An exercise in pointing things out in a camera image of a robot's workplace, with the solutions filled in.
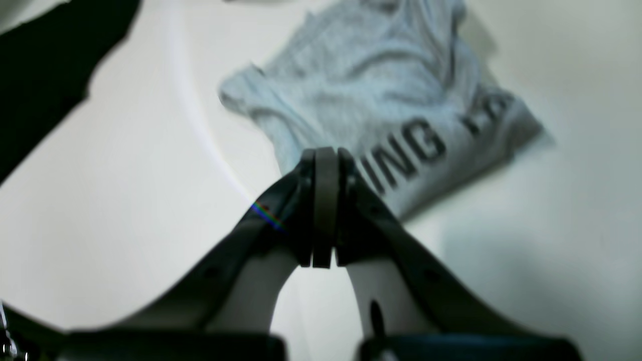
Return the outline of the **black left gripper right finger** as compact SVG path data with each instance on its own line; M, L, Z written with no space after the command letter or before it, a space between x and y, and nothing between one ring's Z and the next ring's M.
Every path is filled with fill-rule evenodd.
M581 360L488 306L406 231L340 148L336 256L355 291L357 360Z

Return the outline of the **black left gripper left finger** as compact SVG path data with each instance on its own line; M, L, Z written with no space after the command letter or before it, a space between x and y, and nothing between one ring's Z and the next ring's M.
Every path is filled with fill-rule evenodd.
M313 252L318 162L305 150L232 231L170 290L130 317L70 334L57 360L286 360L270 334L280 290Z

